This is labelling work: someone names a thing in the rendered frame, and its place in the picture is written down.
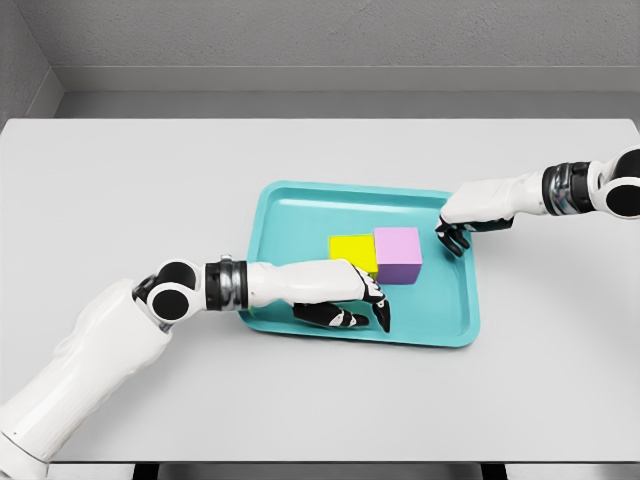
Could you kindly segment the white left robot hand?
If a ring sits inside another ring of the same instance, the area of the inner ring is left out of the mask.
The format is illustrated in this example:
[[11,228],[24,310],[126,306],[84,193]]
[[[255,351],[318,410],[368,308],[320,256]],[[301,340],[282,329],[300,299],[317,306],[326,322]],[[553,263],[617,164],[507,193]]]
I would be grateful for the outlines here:
[[339,303],[363,301],[371,306],[379,325],[390,332],[389,301],[376,280],[344,259],[316,260],[283,267],[286,294],[296,319],[328,328],[356,328],[369,324],[365,315]]

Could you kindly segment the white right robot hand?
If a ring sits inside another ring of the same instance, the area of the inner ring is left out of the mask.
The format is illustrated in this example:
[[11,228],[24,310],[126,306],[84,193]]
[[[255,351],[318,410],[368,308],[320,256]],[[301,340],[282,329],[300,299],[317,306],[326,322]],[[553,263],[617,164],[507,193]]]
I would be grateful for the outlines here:
[[436,235],[444,247],[461,257],[470,243],[465,232],[489,232],[512,227],[515,213],[509,200],[514,181],[464,183],[441,208]]

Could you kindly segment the yellow cube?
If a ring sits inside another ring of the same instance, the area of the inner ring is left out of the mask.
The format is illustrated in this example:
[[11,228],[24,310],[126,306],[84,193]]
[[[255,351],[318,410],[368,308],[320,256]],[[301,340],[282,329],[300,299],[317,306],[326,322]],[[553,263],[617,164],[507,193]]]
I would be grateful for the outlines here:
[[373,279],[377,278],[378,263],[372,234],[330,236],[328,248],[330,259],[348,260]]

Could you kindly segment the pink cube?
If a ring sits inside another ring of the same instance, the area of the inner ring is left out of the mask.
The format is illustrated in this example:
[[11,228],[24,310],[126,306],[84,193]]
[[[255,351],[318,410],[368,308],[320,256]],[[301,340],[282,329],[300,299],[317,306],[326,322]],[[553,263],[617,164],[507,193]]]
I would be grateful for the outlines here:
[[410,285],[417,281],[423,265],[416,227],[378,227],[373,231],[378,265],[377,282]]

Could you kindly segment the teal plastic tray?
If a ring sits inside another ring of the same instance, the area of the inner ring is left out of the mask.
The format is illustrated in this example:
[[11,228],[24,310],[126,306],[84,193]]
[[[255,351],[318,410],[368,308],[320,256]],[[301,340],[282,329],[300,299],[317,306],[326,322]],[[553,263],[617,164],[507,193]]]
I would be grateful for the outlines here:
[[296,319],[291,307],[275,302],[242,311],[250,328],[304,335],[408,345],[463,347],[480,329],[473,253],[451,254],[434,232],[449,195],[433,190],[280,181],[261,193],[247,259],[283,265],[321,260],[334,235],[356,235],[376,227],[415,227],[423,266],[412,285],[385,285],[391,329],[371,317],[363,328],[332,329]]

